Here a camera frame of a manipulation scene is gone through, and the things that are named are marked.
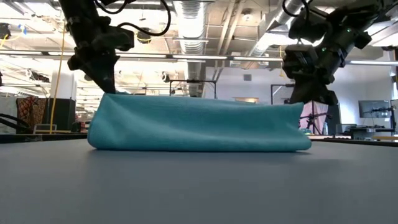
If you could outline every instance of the computer screen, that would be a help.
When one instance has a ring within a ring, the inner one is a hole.
[[[388,109],[390,101],[388,100],[360,100],[359,101],[359,117],[360,118],[389,118],[390,112],[375,111],[379,109]]]

